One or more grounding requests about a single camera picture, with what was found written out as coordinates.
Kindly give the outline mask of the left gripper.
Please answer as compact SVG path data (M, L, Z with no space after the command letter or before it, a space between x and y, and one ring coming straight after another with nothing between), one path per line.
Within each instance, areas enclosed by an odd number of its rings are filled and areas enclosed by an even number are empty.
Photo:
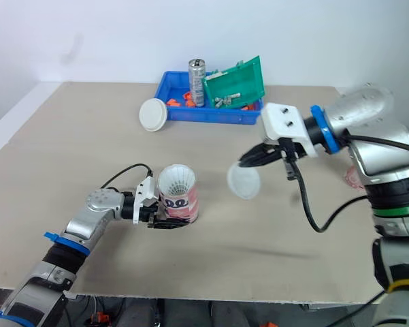
M150 206L143 206L140 209L140 222L146 223L148 228L171 230L181 228L190 223L187 219L159 219L158 218L159 205L153 203Z

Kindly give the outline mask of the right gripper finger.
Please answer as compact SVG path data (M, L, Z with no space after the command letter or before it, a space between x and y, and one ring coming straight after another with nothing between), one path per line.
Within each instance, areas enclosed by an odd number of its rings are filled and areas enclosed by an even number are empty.
M251 150L241 156L238 166L241 168L255 168L266 166L280 159L282 159L280 151L267 152L260 149L258 151Z
M269 159L269 151L273 152L273 146L266 143L258 144L240 157L241 162L266 162Z

